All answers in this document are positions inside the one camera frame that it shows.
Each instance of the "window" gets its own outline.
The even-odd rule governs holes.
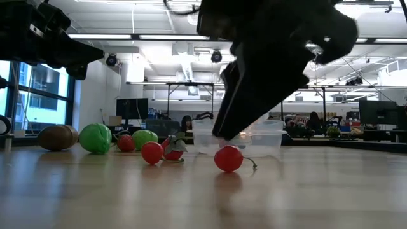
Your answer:
[[[66,123],[66,109],[67,102],[46,97],[30,92],[20,91],[18,97],[16,116],[15,116],[15,129],[23,130],[42,130],[43,128],[54,124]],[[24,117],[24,110],[26,110],[27,120]]]
[[[51,110],[58,110],[58,102],[55,99],[30,94],[30,107],[31,108],[44,108]]]
[[[3,79],[9,80],[10,75],[10,62],[0,61],[0,76]],[[8,88],[0,89],[0,115],[6,114]]]
[[[63,68],[52,69],[44,64],[39,64],[33,67],[21,63],[20,79],[18,82],[19,85],[25,87],[64,97],[67,96],[68,74]]]
[[[20,63],[19,96],[15,101],[15,130],[40,130],[55,124],[72,124],[74,80],[65,69]]]

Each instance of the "clear plastic bin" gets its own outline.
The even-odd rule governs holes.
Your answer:
[[[259,121],[247,127],[230,141],[212,135],[215,120],[193,121],[194,146],[199,153],[215,155],[225,145],[234,145],[244,156],[268,156],[278,152],[281,146],[282,121]]]

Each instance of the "window frame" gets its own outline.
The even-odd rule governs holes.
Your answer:
[[[17,99],[18,99],[18,92],[16,91],[15,82],[20,82],[20,62],[10,61],[10,75],[9,81],[7,84],[7,99],[6,99],[6,115],[7,117],[11,117],[12,126],[15,127],[15,117],[17,112]],[[16,72],[17,80],[14,79],[13,76],[13,68]],[[38,90],[32,87],[27,87],[23,85],[19,85],[18,89],[23,92],[28,92],[36,95],[42,95],[44,97],[49,97],[52,99],[58,99],[62,101],[66,101],[66,113],[65,113],[65,124],[72,125],[72,117],[73,117],[73,107],[74,107],[74,91],[75,91],[75,79],[71,76],[68,76],[68,85],[67,85],[67,97],[53,94],[50,92],[45,92],[43,90]]]

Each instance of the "wooden floor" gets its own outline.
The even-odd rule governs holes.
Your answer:
[[[133,154],[0,153],[1,229],[407,227],[407,156],[282,148],[223,174],[205,155],[147,166]]]

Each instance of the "strawberry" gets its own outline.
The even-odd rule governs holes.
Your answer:
[[[162,143],[161,143],[161,146],[163,147],[163,149],[165,149],[169,144],[170,144],[170,141],[171,141],[171,136],[170,137],[168,137],[165,141],[163,141]]]
[[[176,136],[170,135],[163,143],[164,159],[168,161],[180,161],[180,158],[187,152],[185,142],[183,141],[185,133],[178,133]]]
[[[117,142],[117,147],[122,151],[122,152],[131,152],[135,149],[134,142],[132,136],[128,134],[120,135],[118,142]]]

